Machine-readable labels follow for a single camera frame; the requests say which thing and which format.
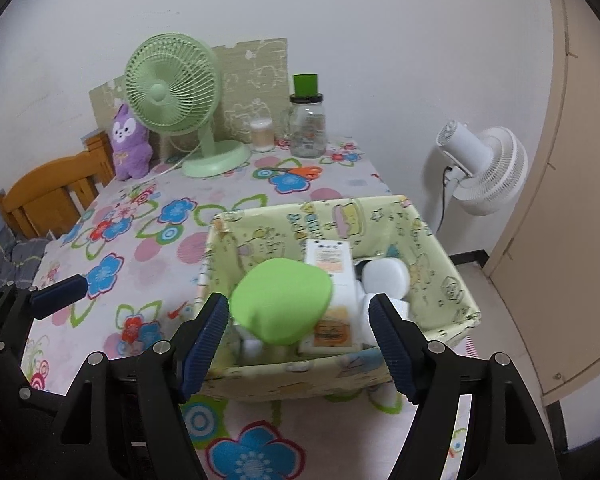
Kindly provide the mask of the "green round mirror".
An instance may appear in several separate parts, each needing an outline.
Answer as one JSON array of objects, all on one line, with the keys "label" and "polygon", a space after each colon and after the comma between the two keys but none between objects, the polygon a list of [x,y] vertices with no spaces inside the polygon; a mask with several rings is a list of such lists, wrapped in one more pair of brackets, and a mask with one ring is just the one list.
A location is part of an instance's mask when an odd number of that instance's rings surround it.
[{"label": "green round mirror", "polygon": [[310,264],[274,258],[258,264],[230,295],[233,320],[266,344],[300,341],[332,300],[332,278]]}]

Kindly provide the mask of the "white labelled power adapter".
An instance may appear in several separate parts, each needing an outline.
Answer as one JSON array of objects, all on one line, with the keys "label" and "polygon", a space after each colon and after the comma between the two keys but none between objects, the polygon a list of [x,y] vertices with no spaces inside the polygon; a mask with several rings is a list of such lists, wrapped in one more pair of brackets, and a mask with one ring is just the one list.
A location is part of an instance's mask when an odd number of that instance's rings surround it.
[{"label": "white labelled power adapter", "polygon": [[361,308],[349,243],[308,240],[304,262],[329,275],[332,292],[324,314],[299,342],[300,356],[334,356],[361,350]]}]

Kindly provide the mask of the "white earbuds case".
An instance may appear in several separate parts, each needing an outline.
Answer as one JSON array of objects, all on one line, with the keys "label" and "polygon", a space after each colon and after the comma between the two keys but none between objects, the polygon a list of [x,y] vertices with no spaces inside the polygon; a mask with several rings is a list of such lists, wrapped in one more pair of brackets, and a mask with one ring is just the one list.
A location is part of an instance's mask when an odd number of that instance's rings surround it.
[{"label": "white earbuds case", "polygon": [[385,294],[402,300],[410,290],[410,272],[407,265],[398,258],[379,258],[364,266],[362,285],[368,294]]}]

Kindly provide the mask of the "plaid blue bedding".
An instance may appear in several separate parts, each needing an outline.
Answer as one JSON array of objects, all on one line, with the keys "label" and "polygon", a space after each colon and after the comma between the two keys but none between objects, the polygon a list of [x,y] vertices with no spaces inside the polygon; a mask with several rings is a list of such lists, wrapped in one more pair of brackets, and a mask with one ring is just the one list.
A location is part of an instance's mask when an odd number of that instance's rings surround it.
[{"label": "plaid blue bedding", "polygon": [[18,288],[32,286],[49,242],[46,238],[25,240],[4,226],[0,232],[0,288],[10,282]]}]

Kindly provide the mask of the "wooden chair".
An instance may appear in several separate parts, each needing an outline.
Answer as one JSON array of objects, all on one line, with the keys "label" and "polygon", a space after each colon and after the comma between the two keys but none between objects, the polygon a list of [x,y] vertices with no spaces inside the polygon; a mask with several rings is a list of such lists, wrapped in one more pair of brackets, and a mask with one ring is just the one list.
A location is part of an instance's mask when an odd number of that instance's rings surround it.
[{"label": "wooden chair", "polygon": [[46,162],[1,191],[0,213],[25,238],[66,234],[113,178],[109,136],[101,131],[82,152]]}]

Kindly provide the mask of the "floral tablecloth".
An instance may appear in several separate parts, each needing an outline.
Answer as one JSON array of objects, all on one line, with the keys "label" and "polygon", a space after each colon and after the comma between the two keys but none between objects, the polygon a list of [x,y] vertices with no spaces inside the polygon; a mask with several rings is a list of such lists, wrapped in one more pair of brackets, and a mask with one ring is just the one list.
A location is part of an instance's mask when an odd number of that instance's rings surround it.
[{"label": "floral tablecloth", "polygon": [[[317,166],[312,181],[274,171]],[[21,361],[35,389],[65,393],[86,357],[135,356],[192,318],[213,218],[319,200],[392,196],[353,140],[332,141],[317,159],[286,142],[216,177],[192,179],[166,165],[143,183],[114,182],[74,227],[47,245],[35,285],[74,274],[86,296],[30,331]],[[415,415],[390,382],[302,399],[245,402],[201,393],[182,409],[213,479],[383,479]]]}]

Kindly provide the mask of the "yellow cartoon storage box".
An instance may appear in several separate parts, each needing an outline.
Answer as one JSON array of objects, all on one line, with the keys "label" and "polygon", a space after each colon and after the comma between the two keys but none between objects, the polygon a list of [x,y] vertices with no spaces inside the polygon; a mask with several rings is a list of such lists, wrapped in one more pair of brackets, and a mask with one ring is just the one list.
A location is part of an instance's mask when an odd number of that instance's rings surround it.
[{"label": "yellow cartoon storage box", "polygon": [[403,196],[221,212],[200,279],[201,298],[230,300],[201,387],[220,399],[302,399],[388,382],[370,330],[374,292],[446,344],[480,320],[456,267]]}]

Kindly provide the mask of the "beige door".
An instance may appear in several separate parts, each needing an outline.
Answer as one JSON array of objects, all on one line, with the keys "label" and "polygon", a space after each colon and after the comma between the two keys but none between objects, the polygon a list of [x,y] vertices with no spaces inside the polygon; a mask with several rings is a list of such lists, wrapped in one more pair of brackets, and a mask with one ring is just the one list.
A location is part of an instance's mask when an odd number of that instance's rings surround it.
[{"label": "beige door", "polygon": [[544,404],[600,376],[600,20],[585,0],[550,6],[554,58],[544,128],[486,265]]}]

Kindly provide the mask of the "purple plush toy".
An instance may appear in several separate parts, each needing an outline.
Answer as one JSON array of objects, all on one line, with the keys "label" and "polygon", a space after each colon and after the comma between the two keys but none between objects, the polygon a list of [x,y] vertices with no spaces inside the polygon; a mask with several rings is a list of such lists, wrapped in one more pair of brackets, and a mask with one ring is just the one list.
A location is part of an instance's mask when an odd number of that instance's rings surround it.
[{"label": "purple plush toy", "polygon": [[152,147],[148,129],[132,113],[127,102],[122,102],[110,132],[114,173],[120,181],[145,177],[149,171]]}]

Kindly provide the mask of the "cotton swab container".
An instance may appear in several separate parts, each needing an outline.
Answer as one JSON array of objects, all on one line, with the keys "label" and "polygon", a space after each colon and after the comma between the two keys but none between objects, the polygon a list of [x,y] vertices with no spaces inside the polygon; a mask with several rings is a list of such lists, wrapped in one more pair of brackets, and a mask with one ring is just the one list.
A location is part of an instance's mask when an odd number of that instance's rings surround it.
[{"label": "cotton swab container", "polygon": [[250,129],[252,147],[256,152],[265,153],[275,148],[275,130],[271,117],[253,119]]}]

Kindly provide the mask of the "white standing fan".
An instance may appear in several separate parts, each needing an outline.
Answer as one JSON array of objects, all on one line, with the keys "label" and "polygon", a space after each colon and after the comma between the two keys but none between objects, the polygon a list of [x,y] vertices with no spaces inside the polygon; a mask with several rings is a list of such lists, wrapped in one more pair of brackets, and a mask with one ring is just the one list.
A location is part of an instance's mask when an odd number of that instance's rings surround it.
[{"label": "white standing fan", "polygon": [[452,203],[474,217],[494,214],[516,198],[528,170],[527,151],[512,130],[473,133],[464,122],[450,120],[425,162],[429,225],[439,232]]}]

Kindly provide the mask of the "green desk fan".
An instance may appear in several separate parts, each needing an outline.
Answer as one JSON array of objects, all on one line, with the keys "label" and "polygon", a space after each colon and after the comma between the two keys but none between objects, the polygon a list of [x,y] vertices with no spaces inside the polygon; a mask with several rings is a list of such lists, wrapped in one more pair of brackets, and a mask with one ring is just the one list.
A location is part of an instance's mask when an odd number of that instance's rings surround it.
[{"label": "green desk fan", "polygon": [[222,74],[204,42],[175,32],[146,39],[126,63],[124,88],[132,113],[148,130],[168,138],[196,134],[198,146],[181,160],[184,176],[218,176],[249,159],[246,144],[214,138]]}]

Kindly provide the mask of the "glass jar green lid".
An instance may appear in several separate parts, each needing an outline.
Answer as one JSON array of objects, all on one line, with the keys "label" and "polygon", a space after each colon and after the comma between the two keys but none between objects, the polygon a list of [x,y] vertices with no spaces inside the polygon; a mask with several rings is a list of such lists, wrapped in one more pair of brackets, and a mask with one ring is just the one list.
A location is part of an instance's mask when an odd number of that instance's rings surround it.
[{"label": "glass jar green lid", "polygon": [[318,90],[317,74],[292,76],[289,106],[283,114],[283,133],[294,157],[320,158],[326,152],[324,96]]}]

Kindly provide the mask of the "beige cartoon cardboard panel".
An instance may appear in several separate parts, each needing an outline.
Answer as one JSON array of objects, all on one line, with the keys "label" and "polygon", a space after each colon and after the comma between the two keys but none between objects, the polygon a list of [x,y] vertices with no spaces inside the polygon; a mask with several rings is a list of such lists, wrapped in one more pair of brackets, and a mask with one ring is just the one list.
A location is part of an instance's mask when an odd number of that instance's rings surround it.
[{"label": "beige cartoon cardboard panel", "polygon": [[[213,117],[215,140],[251,142],[250,122],[269,117],[279,127],[288,106],[287,39],[270,38],[213,47],[219,61],[222,98]],[[88,92],[96,126],[110,131],[112,120],[125,100],[123,76]],[[166,162],[197,147],[196,133],[168,138],[149,133],[154,160]]]}]

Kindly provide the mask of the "orange handled scissors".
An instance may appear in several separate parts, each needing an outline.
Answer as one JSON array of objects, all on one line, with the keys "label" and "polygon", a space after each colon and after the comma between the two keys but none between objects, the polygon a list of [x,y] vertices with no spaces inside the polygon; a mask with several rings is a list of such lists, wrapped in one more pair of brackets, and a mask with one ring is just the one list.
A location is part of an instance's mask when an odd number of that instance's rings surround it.
[{"label": "orange handled scissors", "polygon": [[317,179],[322,173],[321,168],[317,166],[292,168],[276,167],[274,168],[274,171],[281,172],[282,174],[294,174],[295,176],[308,181]]}]

